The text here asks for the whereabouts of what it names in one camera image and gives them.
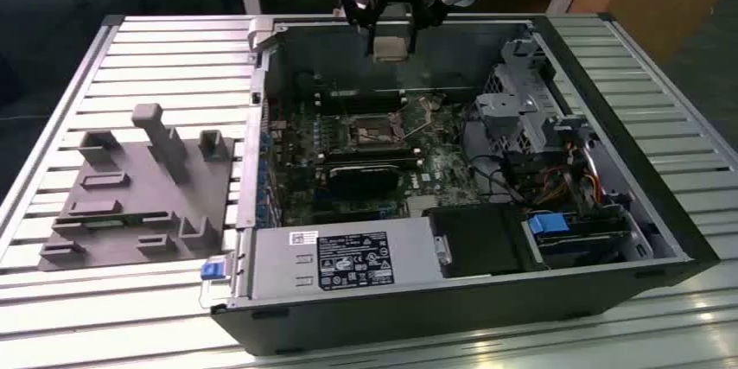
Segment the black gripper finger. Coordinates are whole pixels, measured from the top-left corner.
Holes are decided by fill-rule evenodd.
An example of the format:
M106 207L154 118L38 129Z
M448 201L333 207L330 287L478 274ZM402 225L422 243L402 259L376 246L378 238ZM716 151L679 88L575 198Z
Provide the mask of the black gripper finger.
M408 54L414 53L418 32L422 29L437 27L445 16L446 5L441 0L417 0L410 3Z
M376 36L377 10L369 5L360 8L354 0L340 0L346 22L356 28L366 30L365 56L373 54L373 41Z

